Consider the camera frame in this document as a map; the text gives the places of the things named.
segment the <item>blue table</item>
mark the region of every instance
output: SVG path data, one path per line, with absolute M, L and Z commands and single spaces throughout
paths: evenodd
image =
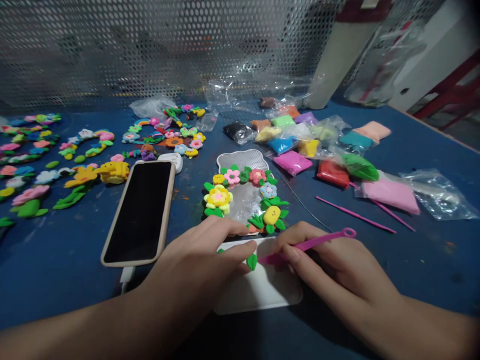
M 437 168 L 480 209 L 478 153 L 390 107 L 373 110 L 330 102 L 327 108 L 314 111 L 314 114 L 318 119 L 338 114 L 353 127 L 368 121 L 387 126 L 392 135 L 369 150 L 367 159 L 390 174 Z M 121 143 L 122 134 L 136 119 L 129 109 L 65 112 L 62 117 L 62 124 L 52 127 L 55 134 L 61 135 L 62 142 L 82 128 L 108 128 L 115 133 L 114 145 L 90 158 L 91 162 L 102 164 L 117 153 L 135 148 Z M 199 223 L 204 209 L 202 184 L 211 181 L 216 173 L 217 156 L 249 148 L 261 149 L 253 143 L 243 147 L 233 143 L 222 134 L 223 122 L 225 120 L 220 118 L 214 132 L 206 133 L 207 140 L 199 156 L 192 160 L 185 158 L 183 170 L 175 178 L 168 243 Z M 152 128 L 148 127 L 141 134 L 150 131 Z M 1 144 L 9 141 L 10 138 L 3 139 Z M 78 153 L 84 154 L 86 149 L 88 145 L 84 144 L 78 148 Z M 73 161 L 64 160 L 58 151 L 56 146 L 41 160 L 29 165 L 37 173 L 53 160 L 60 161 L 58 168 L 75 165 Z M 269 159 L 267 161 L 277 172 L 276 166 Z M 411 232 L 374 204 L 355 199 L 351 189 L 342 191 L 316 180 L 317 166 L 314 164 L 288 180 L 310 211 L 333 231 L 354 228 L 357 238 L 375 255 L 402 294 L 449 310 L 478 313 L 480 221 L 436 221 L 422 206 L 420 216 L 396 211 L 417 229 Z M 70 189 L 63 188 L 65 181 L 58 180 L 52 186 L 43 208 L 51 209 L 58 199 L 70 193 Z M 277 186 L 282 199 L 290 202 L 290 214 L 286 219 L 289 225 L 300 220 L 316 224 L 282 181 Z M 124 185 L 109 188 L 104 184 L 96 185 L 69 209 L 50 210 L 39 218 L 17 220 L 17 225 L 0 245 L 0 329 L 85 307 L 118 293 L 121 270 L 103 267 L 100 254 L 123 188 Z M 389 234 L 337 211 L 315 200 L 315 195 L 398 233 Z M 15 217 L 9 213 L 10 208 L 11 201 L 0 204 L 0 217 Z M 303 302 L 297 306 L 210 316 L 178 350 L 178 355 L 198 357 L 199 353 L 211 354 L 213 350 L 235 359 L 247 356 L 262 359 L 373 356 L 308 289 L 305 289 Z

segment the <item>wire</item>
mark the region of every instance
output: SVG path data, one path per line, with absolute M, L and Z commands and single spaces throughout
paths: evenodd
M 312 212 L 304 205 L 304 203 L 302 202 L 302 200 L 300 200 L 300 198 L 298 197 L 298 195 L 295 193 L 295 191 L 292 189 L 292 187 L 290 186 L 290 184 L 287 182 L 287 179 L 285 178 L 285 176 L 280 172 L 280 171 L 276 171 L 277 174 L 278 174 L 278 177 L 283 181 L 283 183 L 290 189 L 291 193 L 293 194 L 293 196 L 296 197 L 296 199 L 298 200 L 298 202 L 303 206 L 303 208 L 305 210 L 308 211 L 308 213 L 311 215 L 312 218 L 314 218 L 319 224 L 321 224 L 325 229 L 328 230 L 329 233 L 332 232 L 332 230 L 329 229 L 329 227 L 327 225 L 325 225 L 323 222 L 321 222 L 314 214 L 312 214 Z

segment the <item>pink clay packet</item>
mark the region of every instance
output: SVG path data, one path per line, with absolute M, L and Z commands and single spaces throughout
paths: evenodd
M 313 162 L 295 151 L 288 151 L 280 156 L 274 157 L 273 161 L 292 176 L 296 176 L 298 173 L 313 165 Z
M 364 196 L 410 214 L 419 215 L 420 209 L 413 190 L 405 184 L 387 179 L 381 171 L 378 173 L 380 174 L 378 181 L 361 183 Z

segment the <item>clay decoration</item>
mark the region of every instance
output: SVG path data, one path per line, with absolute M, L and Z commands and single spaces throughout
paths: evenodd
M 84 128 L 80 130 L 78 136 L 69 137 L 67 142 L 62 143 L 58 153 L 66 160 L 72 160 L 80 144 L 89 139 L 99 139 L 99 142 L 90 145 L 91 148 L 85 152 L 85 155 L 77 156 L 75 158 L 77 164 L 84 162 L 85 157 L 94 157 L 104 151 L 107 147 L 112 146 L 114 144 L 113 141 L 115 140 L 115 135 L 108 129 L 92 131 Z

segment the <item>pink clay tool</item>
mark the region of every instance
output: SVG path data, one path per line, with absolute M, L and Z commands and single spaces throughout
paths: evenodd
M 332 232 L 324 236 L 314 237 L 307 241 L 301 242 L 294 247 L 297 249 L 306 252 L 308 249 L 311 249 L 317 245 L 321 245 L 327 241 L 336 239 L 336 238 L 353 238 L 357 235 L 357 232 L 352 228 L 345 227 L 342 231 Z M 288 262 L 286 256 L 283 253 L 274 253 L 267 255 L 258 259 L 258 262 L 262 265 L 282 265 L 285 262 Z
M 379 224 L 378 222 L 369 220 L 369 219 L 367 219 L 366 217 L 363 217 L 363 216 L 357 214 L 356 212 L 353 212 L 353 211 L 350 211 L 350 210 L 348 210 L 348 209 L 346 209 L 346 208 L 344 208 L 344 207 L 335 205 L 334 203 L 331 203 L 330 201 L 327 201 L 327 200 L 325 200 L 325 199 L 322 199 L 321 197 L 315 196 L 315 199 L 318 199 L 318 200 L 320 200 L 320 201 L 323 201 L 324 203 L 327 203 L 328 205 L 331 205 L 331 206 L 337 208 L 338 210 L 343 211 L 344 213 L 347 213 L 347 214 L 349 214 L 349 215 L 352 215 L 352 216 L 355 217 L 355 218 L 358 218 L 358 219 L 360 219 L 360 220 L 363 220 L 364 222 L 369 223 L 370 225 L 373 225 L 374 227 L 377 227 L 377 228 L 383 229 L 383 230 L 387 230 L 388 232 L 390 232 L 390 233 L 392 233 L 392 234 L 396 234 L 396 233 L 397 233 L 395 230 L 392 230 L 392 229 L 389 228 L 389 227 L 383 226 L 383 225 Z
M 357 190 L 360 190 L 360 187 L 357 186 L 357 184 L 351 182 L 350 183 L 351 186 L 353 186 L 355 189 Z M 397 220 L 398 222 L 402 223 L 403 225 L 405 225 L 407 228 L 409 228 L 410 230 L 412 230 L 413 232 L 416 232 L 417 230 L 415 230 L 413 227 L 411 227 L 410 225 L 408 225 L 405 221 L 403 221 L 401 218 L 399 218 L 397 215 L 395 215 L 388 207 L 386 207 L 385 205 L 383 205 L 381 202 L 377 201 L 377 200 L 373 200 L 373 199 L 370 199 L 373 201 L 373 203 L 375 205 L 377 205 L 380 209 L 382 209 L 384 212 L 386 212 L 388 215 L 390 215 L 392 218 L 394 218 L 395 220 Z

